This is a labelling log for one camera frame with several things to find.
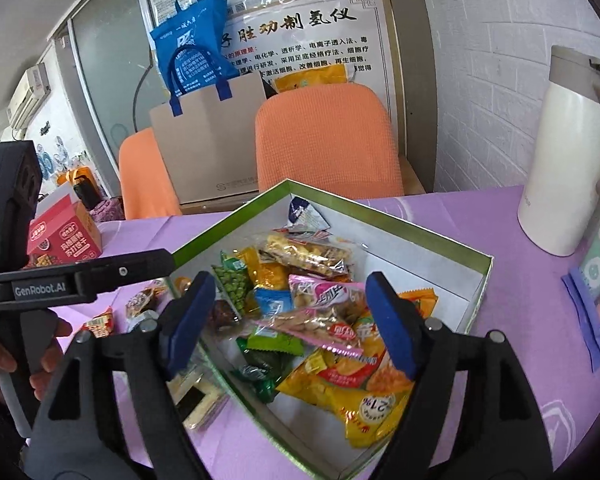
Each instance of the orange chair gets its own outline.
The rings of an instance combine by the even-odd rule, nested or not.
[[[152,128],[123,141],[118,163],[127,220],[182,215]]]
[[[391,121],[366,86],[311,86],[267,100],[256,116],[258,186],[285,178],[345,196],[404,194]]]

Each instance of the white brick wall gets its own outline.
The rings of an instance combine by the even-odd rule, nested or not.
[[[600,57],[600,20],[587,0],[426,3],[438,83],[435,189],[524,184],[551,47]]]

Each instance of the purple tablecloth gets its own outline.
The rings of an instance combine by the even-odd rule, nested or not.
[[[495,257],[494,269],[472,333],[497,328],[511,341],[544,415],[554,465],[573,451],[600,412],[600,369],[593,374],[575,308],[560,277],[580,255],[557,258],[526,238],[516,219],[522,188],[428,194],[362,201],[408,219]],[[176,250],[226,214],[109,222],[100,229],[104,255],[148,249]],[[142,285],[103,294],[93,304],[61,307],[60,316],[78,328],[108,305],[120,310]],[[123,314],[117,322],[123,322]],[[134,458],[146,463],[126,393],[119,400],[125,434]],[[461,390],[452,395],[436,460],[450,451],[461,408]],[[251,422],[229,402],[203,433],[192,434],[198,453],[216,480],[254,478],[305,479]]]

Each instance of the brown paper bag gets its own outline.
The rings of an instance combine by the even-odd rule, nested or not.
[[[220,100],[209,85],[149,112],[155,140],[181,204],[258,190],[255,117],[266,100],[259,73],[228,81]]]

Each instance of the metal bolt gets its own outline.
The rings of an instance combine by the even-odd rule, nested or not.
[[[489,339],[491,339],[494,343],[504,343],[507,338],[500,330],[493,330],[489,332]]]
[[[75,335],[75,341],[78,343],[86,343],[91,338],[90,330],[81,330]]]
[[[158,322],[155,319],[145,319],[140,323],[140,332],[153,332],[158,328]]]
[[[428,330],[437,332],[442,328],[442,321],[440,321],[437,317],[427,317],[424,322],[424,326],[426,326]]]

